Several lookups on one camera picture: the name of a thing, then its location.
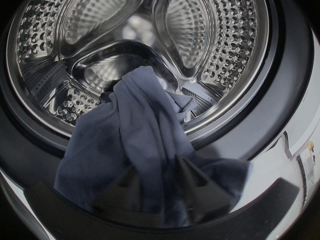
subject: washing machine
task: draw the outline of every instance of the washing machine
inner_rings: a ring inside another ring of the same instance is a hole
[[[38,239],[271,240],[304,212],[320,179],[320,45],[293,0],[18,2],[0,43],[0,184]],[[200,156],[253,164],[227,215],[133,227],[54,190],[78,118],[139,66],[194,97],[182,127]]]

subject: stainless steel drum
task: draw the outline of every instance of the stainless steel drum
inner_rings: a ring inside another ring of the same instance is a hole
[[[189,134],[252,85],[268,35],[265,0],[29,0],[10,29],[7,68],[25,108],[70,137],[111,80],[150,65],[165,90],[196,99]]]

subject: laundry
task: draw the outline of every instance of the laundry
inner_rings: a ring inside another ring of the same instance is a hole
[[[58,168],[54,188],[70,202],[94,214],[99,195],[131,166],[141,185],[139,212],[160,214],[162,228],[188,226],[177,158],[217,183],[233,206],[239,201],[250,163],[198,156],[181,125],[194,99],[164,91],[152,67],[126,74],[100,101],[79,118]]]

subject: gray cloth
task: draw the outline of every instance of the gray cloth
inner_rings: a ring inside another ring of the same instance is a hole
[[[65,198],[92,212],[99,193],[133,165],[142,188],[141,212],[163,214],[164,228],[187,226],[175,176],[176,157],[185,157],[238,202],[249,163],[196,155],[181,126],[193,98],[166,93],[151,67],[139,67],[107,99],[77,122],[54,185]]]

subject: black background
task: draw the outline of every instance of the black background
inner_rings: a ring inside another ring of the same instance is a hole
[[[22,0],[0,0],[0,30],[9,22]],[[310,24],[320,36],[320,0],[296,0],[309,18]],[[320,239],[320,190],[317,191],[305,213],[294,227],[282,238],[284,240]],[[36,240],[34,235],[15,215],[0,190],[0,239]]]

